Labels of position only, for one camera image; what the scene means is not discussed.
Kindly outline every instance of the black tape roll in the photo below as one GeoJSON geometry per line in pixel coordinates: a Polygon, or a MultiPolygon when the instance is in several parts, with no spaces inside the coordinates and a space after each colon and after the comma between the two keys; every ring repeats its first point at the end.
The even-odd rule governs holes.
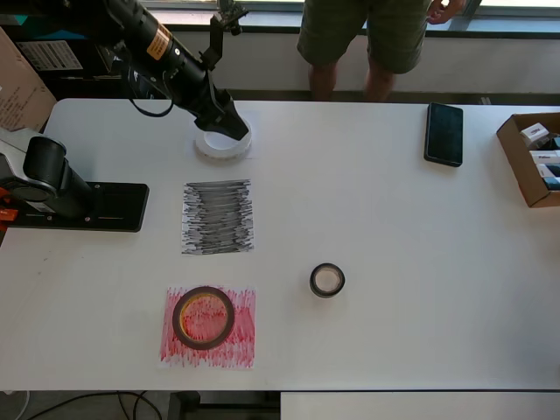
{"type": "Polygon", "coordinates": [[[309,285],[311,286],[311,291],[315,293],[317,296],[319,296],[320,298],[332,298],[334,295],[336,295],[339,291],[342,290],[345,282],[346,279],[344,278],[344,273],[342,272],[342,270],[339,269],[336,265],[326,262],[324,264],[318,265],[313,270],[313,272],[311,273],[311,278],[309,280],[309,285]],[[338,284],[334,289],[323,290],[317,285],[317,275],[323,270],[329,270],[334,272],[334,274],[338,278],[338,284]]]}
{"type": "Polygon", "coordinates": [[[181,299],[178,300],[173,310],[173,318],[171,319],[173,324],[173,331],[181,343],[185,346],[190,347],[194,350],[210,350],[211,348],[219,346],[223,343],[229,336],[229,334],[234,329],[235,321],[235,311],[234,305],[231,303],[228,295],[223,291],[210,286],[197,287],[195,289],[189,290],[185,293],[181,299]],[[203,298],[204,296],[212,296],[218,298],[226,308],[226,325],[223,330],[214,339],[207,341],[196,340],[189,337],[183,328],[181,323],[183,311],[198,298],[203,298]]]}

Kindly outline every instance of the black phone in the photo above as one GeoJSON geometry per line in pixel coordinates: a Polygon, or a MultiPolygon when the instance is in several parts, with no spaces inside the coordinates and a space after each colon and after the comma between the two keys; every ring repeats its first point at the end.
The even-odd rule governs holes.
{"type": "Polygon", "coordinates": [[[423,158],[453,167],[463,163],[463,109],[431,103],[423,158]]]}

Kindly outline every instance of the green shorts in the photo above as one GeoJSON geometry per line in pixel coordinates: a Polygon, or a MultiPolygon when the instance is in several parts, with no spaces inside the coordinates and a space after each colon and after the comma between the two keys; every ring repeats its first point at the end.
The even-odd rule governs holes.
{"type": "Polygon", "coordinates": [[[305,0],[297,49],[308,63],[336,62],[367,21],[369,55],[394,74],[420,58],[431,0],[305,0]]]}

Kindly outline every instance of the red scribbles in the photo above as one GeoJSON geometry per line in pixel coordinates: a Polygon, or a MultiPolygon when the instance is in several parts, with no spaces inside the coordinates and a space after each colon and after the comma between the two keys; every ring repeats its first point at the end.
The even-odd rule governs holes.
{"type": "Polygon", "coordinates": [[[214,296],[202,296],[185,308],[181,324],[190,339],[209,341],[220,335],[227,321],[226,306],[221,300],[214,296]]]}
{"type": "MultiPolygon", "coordinates": [[[[175,304],[191,288],[170,287],[165,303],[164,330],[159,359],[166,365],[208,365],[220,368],[248,369],[255,360],[255,307],[254,289],[217,287],[227,294],[234,305],[234,329],[226,341],[210,350],[193,350],[175,336],[172,315],[175,304]]],[[[201,297],[192,302],[183,317],[185,330],[196,340],[215,337],[226,322],[223,303],[214,297],[201,297]]]]}

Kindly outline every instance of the black mounting plate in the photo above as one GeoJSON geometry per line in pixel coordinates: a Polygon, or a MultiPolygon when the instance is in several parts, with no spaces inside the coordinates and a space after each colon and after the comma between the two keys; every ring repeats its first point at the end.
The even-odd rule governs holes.
{"type": "Polygon", "coordinates": [[[146,184],[88,182],[94,192],[94,209],[81,219],[65,219],[57,214],[41,213],[30,206],[20,209],[16,220],[8,227],[101,230],[108,232],[138,232],[144,220],[144,210],[150,188],[146,184]]]}

